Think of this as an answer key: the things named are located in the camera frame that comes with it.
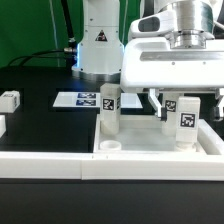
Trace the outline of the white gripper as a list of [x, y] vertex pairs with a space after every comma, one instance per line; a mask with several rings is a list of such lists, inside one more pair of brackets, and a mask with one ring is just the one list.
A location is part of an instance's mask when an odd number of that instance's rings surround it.
[[224, 40], [208, 40], [205, 49], [171, 49], [164, 37], [131, 40], [124, 51], [121, 88], [141, 92], [148, 88], [148, 100], [161, 120], [167, 110], [156, 89], [211, 89], [217, 105], [213, 119], [224, 119]]

